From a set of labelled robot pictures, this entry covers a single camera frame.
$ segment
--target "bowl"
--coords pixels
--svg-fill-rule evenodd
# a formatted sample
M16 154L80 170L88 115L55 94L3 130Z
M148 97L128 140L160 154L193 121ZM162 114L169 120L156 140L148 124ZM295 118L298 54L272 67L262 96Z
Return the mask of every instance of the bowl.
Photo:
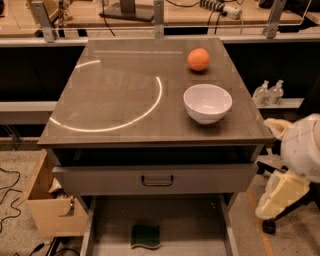
M200 124L212 124L222 119L232 106L230 94L219 86L197 84L183 95L189 116Z

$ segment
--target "wire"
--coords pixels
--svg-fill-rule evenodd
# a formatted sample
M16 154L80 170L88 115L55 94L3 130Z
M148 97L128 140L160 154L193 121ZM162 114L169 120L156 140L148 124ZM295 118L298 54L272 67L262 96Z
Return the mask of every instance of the wire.
M208 26L210 25L210 21L211 21L211 17L212 17L212 14L214 13L215 11L212 11L211 13L210 13L210 16L209 16L209 19L208 19Z
M65 251L72 251L75 254L80 255L80 253L78 253L76 250L73 250L73 249L70 249L70 248L63 248L60 251L57 251L54 255L57 255L58 253L65 252Z
M242 34L242 30L243 30L243 19L242 19L242 17L240 17L240 21L241 21L240 34Z
M195 4L192 4L192 5L180 5L180 4L173 3L173 2L171 2L171 1L169 1L169 0L166 0L166 1L167 1L169 4L172 4L172 5L174 5L174 6L177 6L177 7L186 7L186 8L196 6L197 4L200 3L200 2L196 2Z
M217 19L217 22L216 22L216 28L214 29L214 34L217 34L217 28L218 28L218 25L219 25L219 20L220 20L220 17L221 16L226 16L227 13L226 12L221 12L218 16L218 19Z
M0 168L0 171L5 172L5 173L16 173L16 174L18 174L17 180L16 180L12 185L7 186L7 187L0 188L0 190L7 189L7 191L4 193L4 196L1 198L1 201L0 201L0 205L1 205L2 202L4 201L5 197L7 196L7 194L8 194L9 192L12 192L12 191L13 191L13 192L22 193L22 191L16 190L16 189L13 189L13 188L12 188L14 185L16 185L16 184L18 183L18 181L19 181L19 179L20 179L20 173L19 173L19 172L15 172L15 171L9 172L9 171L6 171L6 170L4 170L4 169L2 169L2 168ZM14 204L16 201L18 201L18 199L19 199L19 197L16 198L14 201L12 201L11 204L10 204L10 207L11 207L12 209L18 211L18 214L17 214L17 215L7 216L7 217L5 217L5 218L3 218L3 219L0 220L0 233L2 232L2 223L3 223L5 220L11 219L11 218L17 218L17 217L20 216L21 210L13 206L13 204Z
M232 2L237 2L238 5L242 5L244 3L244 0L242 0L241 2L239 0L224 0L224 1L220 1L223 3L232 3Z
M110 26L109 26L109 24L108 24L108 22L107 22L107 19L106 19L106 17L105 17L105 13L104 13L104 7L105 7L105 5L104 5L104 0L101 0L101 3L102 3L102 16L103 16L104 24L106 24L106 26L107 26L108 29L110 30L111 34L112 34L113 36L116 36L116 35L113 33L112 29L110 28Z

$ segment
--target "orange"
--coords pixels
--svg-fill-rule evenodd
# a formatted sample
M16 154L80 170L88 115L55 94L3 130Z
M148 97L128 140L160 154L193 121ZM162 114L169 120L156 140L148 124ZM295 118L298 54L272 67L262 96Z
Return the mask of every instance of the orange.
M188 56L189 68L195 71L205 70L210 61L210 55L206 49L196 48L193 49Z

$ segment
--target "drawer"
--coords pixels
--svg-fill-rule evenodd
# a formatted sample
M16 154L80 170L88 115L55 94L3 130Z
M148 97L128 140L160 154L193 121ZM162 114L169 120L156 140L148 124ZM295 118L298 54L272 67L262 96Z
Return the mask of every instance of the drawer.
M246 191L255 164L55 167L73 195L198 194Z
M93 197L81 256L238 255L221 195ZM131 248L134 225L160 227L160 247Z

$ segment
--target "bottle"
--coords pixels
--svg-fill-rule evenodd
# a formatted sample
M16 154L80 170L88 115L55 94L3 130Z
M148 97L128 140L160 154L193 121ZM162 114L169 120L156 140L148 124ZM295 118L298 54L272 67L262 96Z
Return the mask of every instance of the bottle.
M258 107L267 104L267 100L269 97L268 84L269 81L265 80L264 83L261 86L259 86L253 93L252 99Z
M269 99L267 101L269 105L279 104L283 96L282 84L283 84L283 80L279 80L275 86L272 86L269 89Z

